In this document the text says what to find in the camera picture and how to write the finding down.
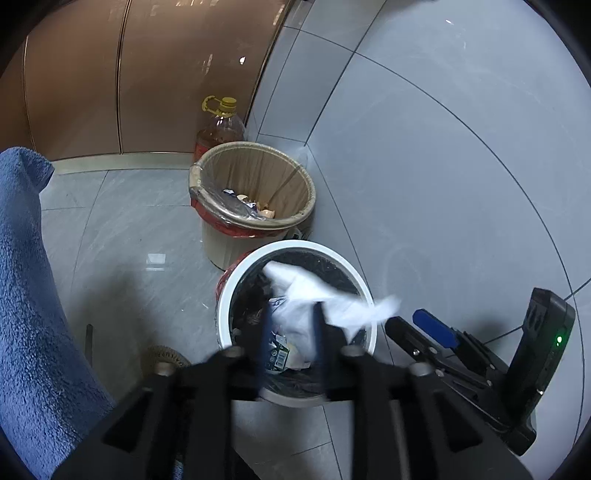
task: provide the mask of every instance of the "cooking oil bottle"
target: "cooking oil bottle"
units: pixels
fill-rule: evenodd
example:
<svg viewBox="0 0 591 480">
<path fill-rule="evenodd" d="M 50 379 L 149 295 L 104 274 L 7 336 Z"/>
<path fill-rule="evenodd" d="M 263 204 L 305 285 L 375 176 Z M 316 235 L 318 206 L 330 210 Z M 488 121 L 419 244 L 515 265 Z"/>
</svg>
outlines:
<svg viewBox="0 0 591 480">
<path fill-rule="evenodd" d="M 208 107 L 213 100 L 218 102 L 216 109 Z M 197 161 L 210 148 L 216 145 L 244 140 L 244 124 L 236 114 L 236 99 L 223 97 L 221 100 L 215 95 L 205 97 L 201 105 L 204 112 L 210 112 L 205 128 L 197 132 L 193 161 Z"/>
</svg>

